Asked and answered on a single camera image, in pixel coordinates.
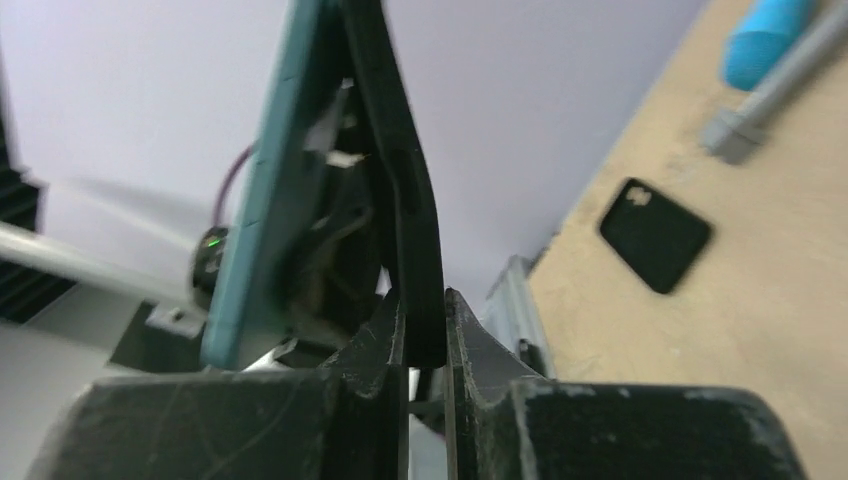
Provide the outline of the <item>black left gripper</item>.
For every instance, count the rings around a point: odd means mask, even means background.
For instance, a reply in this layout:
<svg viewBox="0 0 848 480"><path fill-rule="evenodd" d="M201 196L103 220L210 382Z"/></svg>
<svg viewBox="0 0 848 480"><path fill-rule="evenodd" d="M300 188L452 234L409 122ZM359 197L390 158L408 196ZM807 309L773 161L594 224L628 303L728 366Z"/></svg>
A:
<svg viewBox="0 0 848 480"><path fill-rule="evenodd" d="M318 170L313 219L285 259L281 283L290 334L285 367L316 367L343 348L376 310L381 275L368 172L356 113L356 88L344 79L310 128L303 149Z"/></svg>

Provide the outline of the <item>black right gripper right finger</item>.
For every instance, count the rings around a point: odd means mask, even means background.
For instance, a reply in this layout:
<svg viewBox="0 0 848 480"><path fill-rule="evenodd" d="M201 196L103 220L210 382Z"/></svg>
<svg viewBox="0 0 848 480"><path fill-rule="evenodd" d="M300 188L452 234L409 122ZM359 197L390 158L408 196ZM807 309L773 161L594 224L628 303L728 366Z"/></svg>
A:
<svg viewBox="0 0 848 480"><path fill-rule="evenodd" d="M803 479L783 424L736 388L562 383L445 293L453 479Z"/></svg>

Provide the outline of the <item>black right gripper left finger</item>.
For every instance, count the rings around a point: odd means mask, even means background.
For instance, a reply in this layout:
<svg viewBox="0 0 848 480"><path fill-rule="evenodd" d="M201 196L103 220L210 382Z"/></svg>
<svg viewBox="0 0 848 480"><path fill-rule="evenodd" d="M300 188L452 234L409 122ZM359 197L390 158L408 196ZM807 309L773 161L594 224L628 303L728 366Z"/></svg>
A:
<svg viewBox="0 0 848 480"><path fill-rule="evenodd" d="M114 377L59 416L31 479L403 479L405 317L390 291L312 369Z"/></svg>

